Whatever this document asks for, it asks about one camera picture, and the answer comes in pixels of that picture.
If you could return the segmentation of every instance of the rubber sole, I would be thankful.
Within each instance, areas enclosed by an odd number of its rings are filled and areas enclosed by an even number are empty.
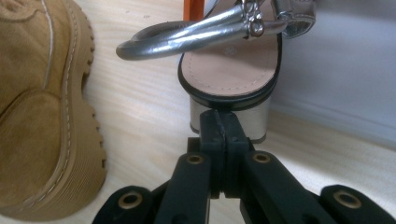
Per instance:
[[[106,153],[101,147],[94,111],[82,98],[81,85],[93,60],[92,29],[81,8],[64,0],[71,25],[71,43],[64,67],[61,97],[62,145],[57,167],[47,185],[21,204],[1,213],[29,221],[67,217],[90,203],[106,178]]]

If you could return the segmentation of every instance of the sandal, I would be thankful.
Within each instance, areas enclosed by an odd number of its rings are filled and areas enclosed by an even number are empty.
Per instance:
[[[219,0],[205,20],[151,26],[119,45],[117,54],[145,60],[186,52],[178,78],[191,96],[192,129],[199,132],[199,116],[206,110],[231,110],[247,137],[260,142],[279,72],[282,36],[302,35],[314,23],[312,0]]]

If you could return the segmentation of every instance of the red object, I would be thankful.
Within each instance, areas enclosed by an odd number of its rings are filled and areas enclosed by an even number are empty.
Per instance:
[[[184,0],[184,21],[200,21],[204,18],[205,0]]]

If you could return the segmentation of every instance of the metal screw hole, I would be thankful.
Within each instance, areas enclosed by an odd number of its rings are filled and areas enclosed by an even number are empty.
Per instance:
[[[137,207],[143,202],[143,196],[139,192],[131,191],[122,195],[119,199],[119,207],[122,209],[131,209]]]
[[[344,190],[338,190],[334,193],[333,197],[338,203],[345,207],[352,209],[357,209],[361,207],[361,200],[359,200],[353,194],[350,194]]]
[[[271,159],[268,155],[265,154],[254,154],[253,155],[253,160],[256,162],[260,162],[260,163],[267,163],[269,162]]]
[[[191,164],[199,164],[204,161],[202,156],[192,155],[187,158],[187,162]]]

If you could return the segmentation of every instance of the white surface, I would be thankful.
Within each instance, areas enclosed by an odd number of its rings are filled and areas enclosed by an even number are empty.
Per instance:
[[[283,41],[273,109],[396,146],[396,1],[318,1]]]

